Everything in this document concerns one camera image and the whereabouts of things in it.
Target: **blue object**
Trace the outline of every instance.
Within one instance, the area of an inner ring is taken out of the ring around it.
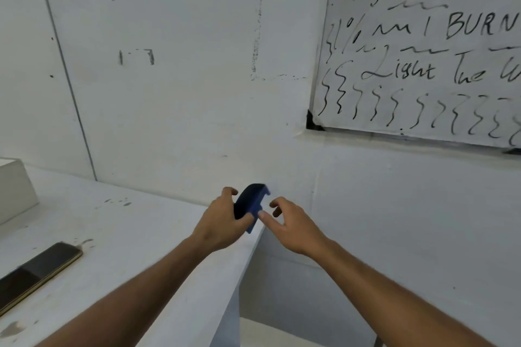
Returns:
[[[251,233],[255,223],[257,222],[257,213],[262,210],[261,201],[264,195],[269,195],[268,187],[264,184],[250,184],[239,195],[237,201],[233,204],[233,214],[235,219],[243,218],[247,213],[251,213],[255,220],[248,228],[247,232]]]

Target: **smartphone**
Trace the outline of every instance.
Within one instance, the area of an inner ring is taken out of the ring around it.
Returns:
[[[0,280],[0,316],[80,258],[80,248],[56,243]]]

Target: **person's right hand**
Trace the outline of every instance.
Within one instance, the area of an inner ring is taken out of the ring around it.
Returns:
[[[284,224],[279,224],[263,210],[258,213],[259,219],[284,247],[310,258],[325,247],[328,239],[300,206],[283,197],[274,199],[269,205],[276,207],[273,217],[283,215]]]

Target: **hand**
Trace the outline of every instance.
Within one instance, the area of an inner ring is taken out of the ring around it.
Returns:
[[[327,244],[327,237],[300,206],[283,197],[274,199],[269,205],[276,207],[273,217],[284,216],[284,224],[279,224],[262,210],[259,219],[288,250],[313,258]]]
[[[253,215],[246,214],[241,219],[233,215],[232,195],[237,195],[235,188],[224,187],[217,199],[203,213],[192,232],[192,238],[211,253],[235,243],[253,223]]]

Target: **person's left arm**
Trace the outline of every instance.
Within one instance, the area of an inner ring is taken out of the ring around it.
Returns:
[[[192,270],[213,251],[237,241],[252,224],[251,214],[235,220],[232,195],[236,194],[236,189],[223,188],[191,236],[37,347],[135,346]]]

